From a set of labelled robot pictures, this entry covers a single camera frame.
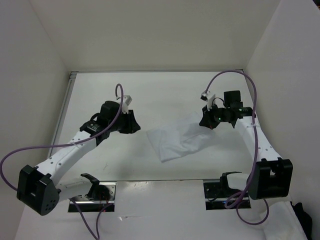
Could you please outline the white skirt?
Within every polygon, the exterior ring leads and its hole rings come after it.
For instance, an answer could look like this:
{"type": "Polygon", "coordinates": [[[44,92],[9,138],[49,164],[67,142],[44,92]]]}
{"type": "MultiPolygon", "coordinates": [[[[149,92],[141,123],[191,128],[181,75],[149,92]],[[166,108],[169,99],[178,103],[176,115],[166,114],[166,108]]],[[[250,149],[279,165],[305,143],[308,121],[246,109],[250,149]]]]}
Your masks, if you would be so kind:
{"type": "Polygon", "coordinates": [[[147,138],[160,162],[168,162],[209,147],[216,133],[200,126],[201,116],[192,112],[174,122],[146,132],[147,138]]]}

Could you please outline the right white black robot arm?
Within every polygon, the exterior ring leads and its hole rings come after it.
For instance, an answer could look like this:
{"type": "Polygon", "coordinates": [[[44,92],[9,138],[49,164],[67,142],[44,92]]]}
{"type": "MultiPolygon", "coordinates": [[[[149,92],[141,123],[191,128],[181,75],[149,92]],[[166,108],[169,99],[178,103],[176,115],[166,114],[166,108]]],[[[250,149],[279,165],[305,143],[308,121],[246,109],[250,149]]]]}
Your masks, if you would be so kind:
{"type": "Polygon", "coordinates": [[[223,107],[215,103],[217,97],[209,91],[200,97],[206,102],[202,108],[201,127],[211,130],[220,123],[229,123],[242,137],[253,164],[253,173],[223,173],[220,193],[229,197],[236,190],[246,191],[253,200],[283,198],[289,194],[293,164],[282,158],[263,133],[258,118],[251,107],[244,107],[238,90],[223,94],[223,107]]]}

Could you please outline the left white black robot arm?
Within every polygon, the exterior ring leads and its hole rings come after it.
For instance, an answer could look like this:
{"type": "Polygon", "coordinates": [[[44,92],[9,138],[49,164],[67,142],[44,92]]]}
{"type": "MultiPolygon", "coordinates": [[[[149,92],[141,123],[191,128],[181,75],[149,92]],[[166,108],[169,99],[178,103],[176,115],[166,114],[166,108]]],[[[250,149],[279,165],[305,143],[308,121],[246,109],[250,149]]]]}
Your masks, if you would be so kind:
{"type": "Polygon", "coordinates": [[[65,188],[58,183],[84,155],[94,150],[112,132],[133,134],[141,129],[133,110],[132,98],[106,101],[100,112],[85,122],[67,144],[35,167],[26,165],[19,173],[17,198],[41,216],[50,213],[60,201],[65,188]]]}

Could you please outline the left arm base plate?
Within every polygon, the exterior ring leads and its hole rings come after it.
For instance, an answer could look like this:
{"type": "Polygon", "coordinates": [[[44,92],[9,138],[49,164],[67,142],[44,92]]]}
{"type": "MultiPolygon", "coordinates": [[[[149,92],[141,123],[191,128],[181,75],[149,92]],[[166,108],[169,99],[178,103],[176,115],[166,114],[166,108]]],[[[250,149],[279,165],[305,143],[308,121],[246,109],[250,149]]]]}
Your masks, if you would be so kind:
{"type": "Polygon", "coordinates": [[[116,182],[100,182],[73,200],[83,213],[98,213],[104,207],[104,212],[114,212],[116,188],[116,182]]]}

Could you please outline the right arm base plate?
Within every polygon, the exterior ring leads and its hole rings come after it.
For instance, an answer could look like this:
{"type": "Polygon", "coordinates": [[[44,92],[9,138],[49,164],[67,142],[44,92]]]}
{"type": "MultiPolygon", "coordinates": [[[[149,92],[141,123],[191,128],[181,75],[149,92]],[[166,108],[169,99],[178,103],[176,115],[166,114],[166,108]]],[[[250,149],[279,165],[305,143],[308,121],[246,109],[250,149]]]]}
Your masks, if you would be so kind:
{"type": "Polygon", "coordinates": [[[207,180],[203,182],[205,207],[207,211],[226,210],[226,200],[233,194],[239,192],[238,189],[229,188],[219,179],[207,180]]]}

